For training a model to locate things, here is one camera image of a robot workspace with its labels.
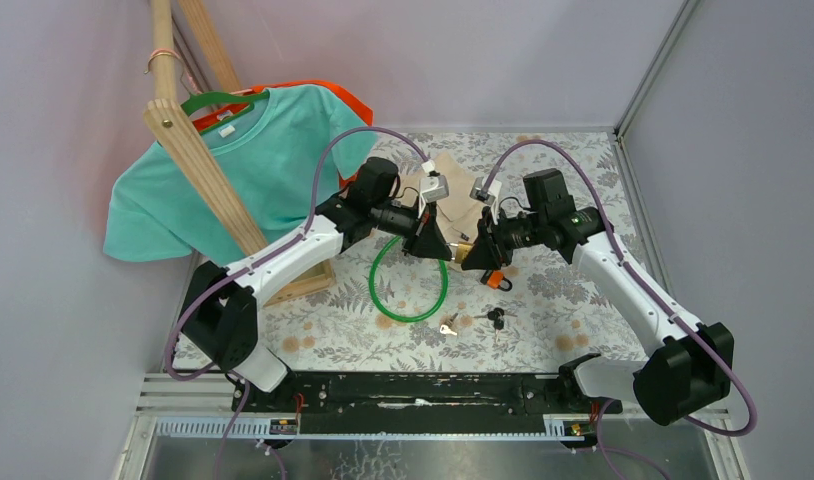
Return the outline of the orange black small lock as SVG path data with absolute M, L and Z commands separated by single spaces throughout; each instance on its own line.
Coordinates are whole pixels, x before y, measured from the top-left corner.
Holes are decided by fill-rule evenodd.
M 500 270 L 486 270 L 481 276 L 480 282 L 502 292 L 510 292 L 513 288 L 511 280 Z

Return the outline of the brass padlock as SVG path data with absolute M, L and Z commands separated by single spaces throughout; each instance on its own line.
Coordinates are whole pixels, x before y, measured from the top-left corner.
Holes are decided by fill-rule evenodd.
M 473 244 L 468 242 L 452 242 L 449 243 L 449 247 L 452 250 L 452 261 L 455 264 L 461 264 L 471 252 Z

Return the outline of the green cable lock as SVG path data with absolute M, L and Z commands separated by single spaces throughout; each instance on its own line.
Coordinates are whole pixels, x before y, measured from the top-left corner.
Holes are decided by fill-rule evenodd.
M 429 320 L 448 298 L 447 263 L 410 257 L 401 246 L 400 237 L 388 238 L 373 258 L 367 277 L 370 299 L 379 313 L 395 322 Z

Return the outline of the black-headed key bunch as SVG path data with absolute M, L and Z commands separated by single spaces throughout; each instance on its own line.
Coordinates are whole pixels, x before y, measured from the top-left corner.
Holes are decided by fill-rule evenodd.
M 494 329 L 493 340 L 495 342 L 498 341 L 500 333 L 505 329 L 507 319 L 512 317 L 515 317 L 515 314 L 511 314 L 501 307 L 494 307 L 486 313 L 476 316 L 477 319 L 486 319 L 492 323 Z

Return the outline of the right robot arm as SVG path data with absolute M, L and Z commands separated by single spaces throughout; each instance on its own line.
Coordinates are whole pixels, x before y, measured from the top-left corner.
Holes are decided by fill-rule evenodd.
M 587 354 L 563 365 L 565 378 L 556 386 L 560 405 L 580 412 L 595 398 L 632 402 L 666 426 L 726 397 L 730 331 L 681 311 L 641 270 L 599 206 L 576 207 L 559 170 L 529 174 L 523 184 L 528 206 L 509 217 L 500 207 L 500 182 L 474 182 L 470 196 L 484 207 L 463 269 L 498 270 L 512 263 L 515 251 L 538 245 L 556 251 L 597 286 L 647 356 L 629 361 Z

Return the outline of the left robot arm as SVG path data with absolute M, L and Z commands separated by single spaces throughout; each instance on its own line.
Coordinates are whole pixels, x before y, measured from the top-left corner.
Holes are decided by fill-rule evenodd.
M 195 344 L 221 372 L 255 388 L 255 398 L 271 411 L 292 401 L 288 366 L 260 345 L 259 311 L 266 301 L 313 266 L 330 260 L 372 231 L 402 240 L 413 257 L 448 261 L 452 251 L 437 224 L 437 203 L 449 194 L 446 177 L 431 161 L 404 205 L 393 189 L 397 166 L 372 157 L 354 182 L 319 204 L 305 222 L 252 257 L 227 267 L 202 265 L 190 284 L 177 331 Z

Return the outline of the folded beige cloth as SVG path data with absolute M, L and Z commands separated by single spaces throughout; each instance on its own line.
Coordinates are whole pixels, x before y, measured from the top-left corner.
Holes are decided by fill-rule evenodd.
M 433 159 L 436 170 L 446 177 L 449 196 L 437 202 L 437 224 L 449 242 L 474 242 L 477 223 L 485 205 L 470 197 L 476 177 L 449 153 Z

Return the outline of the floral table mat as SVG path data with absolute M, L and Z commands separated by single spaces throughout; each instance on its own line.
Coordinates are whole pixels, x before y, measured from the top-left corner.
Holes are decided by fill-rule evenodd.
M 412 133 L 404 140 L 384 135 L 373 152 L 396 162 L 403 174 L 416 171 L 420 152 L 449 152 L 478 177 L 503 158 L 500 179 L 511 213 L 526 202 L 524 175 L 558 168 L 577 205 L 589 206 L 599 196 L 624 244 L 639 262 L 646 259 L 608 133 Z M 543 247 L 515 254 L 505 270 L 510 292 L 451 267 L 448 298 L 438 314 L 412 324 L 390 320 L 373 306 L 367 287 L 371 262 L 387 239 L 373 232 L 335 258 L 332 287 L 264 308 L 260 344 L 296 370 L 548 372 L 591 351 L 630 360 L 644 355 L 598 288 Z M 494 307 L 515 314 L 497 342 L 492 323 L 476 318 Z M 456 317 L 457 336 L 439 333 L 441 320 L 450 316 Z

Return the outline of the orange garment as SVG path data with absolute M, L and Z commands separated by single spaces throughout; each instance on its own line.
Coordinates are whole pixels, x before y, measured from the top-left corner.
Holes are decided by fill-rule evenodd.
M 200 133 L 240 193 L 309 192 L 328 144 L 373 119 L 369 107 L 333 83 L 300 81 L 249 89 L 266 89 L 270 97 Z

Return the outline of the teal t-shirt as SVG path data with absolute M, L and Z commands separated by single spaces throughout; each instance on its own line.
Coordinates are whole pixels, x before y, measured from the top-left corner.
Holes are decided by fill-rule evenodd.
M 316 83 L 273 88 L 267 98 L 202 137 L 268 242 L 296 228 L 310 202 L 341 189 L 377 141 L 374 113 L 353 94 Z M 106 255 L 149 262 L 198 252 L 219 265 L 242 249 L 180 168 L 152 144 L 115 182 Z

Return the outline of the green clothes hanger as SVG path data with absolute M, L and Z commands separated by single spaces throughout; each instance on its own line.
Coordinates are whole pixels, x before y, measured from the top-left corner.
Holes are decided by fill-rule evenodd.
M 227 123 L 234 116 L 251 111 L 257 102 L 267 101 L 269 97 L 270 92 L 266 89 L 260 91 L 249 89 L 242 93 L 211 91 L 190 95 L 181 104 L 181 108 L 188 117 L 207 107 L 216 108 L 215 111 L 192 121 L 195 129 L 203 133 Z

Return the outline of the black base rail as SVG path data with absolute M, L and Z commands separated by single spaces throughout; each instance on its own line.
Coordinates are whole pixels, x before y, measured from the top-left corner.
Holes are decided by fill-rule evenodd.
M 235 385 L 234 407 L 287 414 L 306 435 L 586 436 L 601 407 L 564 374 L 292 372 L 273 391 Z

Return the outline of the wooden rack frame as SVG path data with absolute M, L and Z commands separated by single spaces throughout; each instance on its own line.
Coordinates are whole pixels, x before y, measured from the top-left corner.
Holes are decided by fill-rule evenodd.
M 180 1 L 178 6 L 220 89 L 240 91 L 242 84 L 207 8 L 201 1 Z M 146 71 L 154 76 L 155 98 L 144 111 L 145 123 L 236 246 L 245 254 L 254 254 L 265 248 L 267 241 L 178 99 L 179 75 L 186 74 L 188 68 L 185 61 L 175 56 L 172 3 L 153 0 L 150 7 L 153 46 L 157 52 L 149 56 L 146 66 Z

